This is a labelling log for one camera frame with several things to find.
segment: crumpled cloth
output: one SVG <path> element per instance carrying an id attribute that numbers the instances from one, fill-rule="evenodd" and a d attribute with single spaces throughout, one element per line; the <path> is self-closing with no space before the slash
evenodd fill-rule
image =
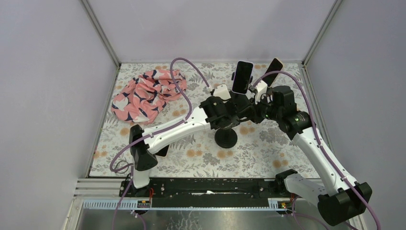
<path id="1" fill-rule="evenodd" d="M 186 79 L 180 70 L 174 70 L 173 76 L 185 91 Z M 175 101 L 180 96 L 170 77 L 170 70 L 151 70 L 128 82 L 113 98 L 111 111 L 119 120 L 150 124 L 169 101 Z"/>

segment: black circular base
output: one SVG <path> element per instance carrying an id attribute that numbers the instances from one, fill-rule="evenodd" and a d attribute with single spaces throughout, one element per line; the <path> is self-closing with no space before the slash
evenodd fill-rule
<path id="1" fill-rule="evenodd" d="M 218 146 L 229 149 L 237 144 L 237 133 L 232 129 L 219 129 L 214 135 L 214 140 Z"/>

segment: table surface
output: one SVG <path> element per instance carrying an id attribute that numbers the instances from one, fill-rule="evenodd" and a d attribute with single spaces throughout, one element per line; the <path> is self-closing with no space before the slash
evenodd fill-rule
<path id="1" fill-rule="evenodd" d="M 265 73 L 268 65 L 255 64 L 254 80 Z M 198 63 L 196 66 L 211 85 L 225 83 L 231 88 L 231 73 L 235 70 L 236 63 Z M 186 76 L 186 95 L 193 107 L 198 106 L 209 96 L 203 80 L 187 63 L 175 64 L 174 68 L 180 69 L 181 74 Z M 132 77 L 152 69 L 169 69 L 169 64 L 122 64 L 111 100 Z M 302 82 L 298 64 L 286 63 L 284 70 Z M 290 86 L 294 91 L 298 109 L 307 111 L 305 101 L 293 80 L 279 75 L 273 86 L 277 85 Z M 186 114 L 187 111 L 188 104 L 181 97 L 177 101 L 169 102 L 154 123 L 141 126 L 159 125 Z M 109 170 L 109 164 L 117 152 L 128 144 L 129 131 L 133 125 L 135 124 L 119 121 L 108 109 L 89 176 L 116 177 L 129 173 L 113 173 Z M 248 121 L 233 129 L 237 132 L 238 142 L 230 149 L 216 145 L 215 130 L 195 133 L 172 143 L 167 157 L 158 157 L 158 165 L 151 171 L 150 176 L 274 178 L 280 172 L 295 169 L 303 177 L 319 178 L 309 159 L 298 147 L 292 145 L 286 134 L 279 130 L 276 122 L 264 120 L 261 124 L 254 124 Z M 119 166 L 123 166 L 124 161 L 132 162 L 130 151 L 127 150 L 118 161 L 123 161 Z"/>

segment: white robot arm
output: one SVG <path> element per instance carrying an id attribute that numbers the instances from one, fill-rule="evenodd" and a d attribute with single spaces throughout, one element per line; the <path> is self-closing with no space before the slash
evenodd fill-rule
<path id="1" fill-rule="evenodd" d="M 298 146 L 314 166 L 325 187 L 303 178 L 295 170 L 287 170 L 276 175 L 278 191 L 281 194 L 294 193 L 317 206 L 324 220 L 334 226 L 365 211 L 365 206 L 343 181 L 316 142 L 309 114 L 298 111 L 294 102 L 293 91 L 288 86 L 277 86 L 266 92 L 266 84 L 258 84 L 257 95 L 271 94 L 271 98 L 257 95 L 249 100 L 245 95 L 228 92 L 225 85 L 218 86 L 212 96 L 195 108 L 191 116 L 175 119 L 160 126 L 142 130 L 139 126 L 131 129 L 130 142 L 142 136 L 150 135 L 144 141 L 131 147 L 134 157 L 133 183 L 136 188 L 149 184 L 149 172 L 157 165 L 155 154 L 168 151 L 169 144 L 195 132 L 209 129 L 226 130 L 231 133 L 243 121 L 260 123 L 264 119 L 276 121 L 279 128 L 287 134 L 293 144 Z M 163 133 L 153 136 L 154 130 L 161 130 L 179 121 L 184 123 Z M 359 184 L 340 164 L 326 143 L 321 145 L 335 165 L 342 170 L 345 178 L 368 202 L 372 190 L 367 183 Z"/>

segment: smartphone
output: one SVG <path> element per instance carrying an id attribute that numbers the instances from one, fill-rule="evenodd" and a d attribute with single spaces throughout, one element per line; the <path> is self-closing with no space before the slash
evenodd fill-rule
<path id="1" fill-rule="evenodd" d="M 282 69 L 283 63 L 279 61 L 279 59 L 274 58 L 265 73 L 269 73 L 271 71 L 281 71 Z M 274 73 L 269 76 L 266 76 L 262 80 L 268 85 L 268 87 L 270 87 L 278 75 L 279 73 Z"/>
<path id="2" fill-rule="evenodd" d="M 248 61 L 239 61 L 234 73 L 234 83 L 231 91 L 239 94 L 246 94 L 251 80 L 254 63 Z"/>

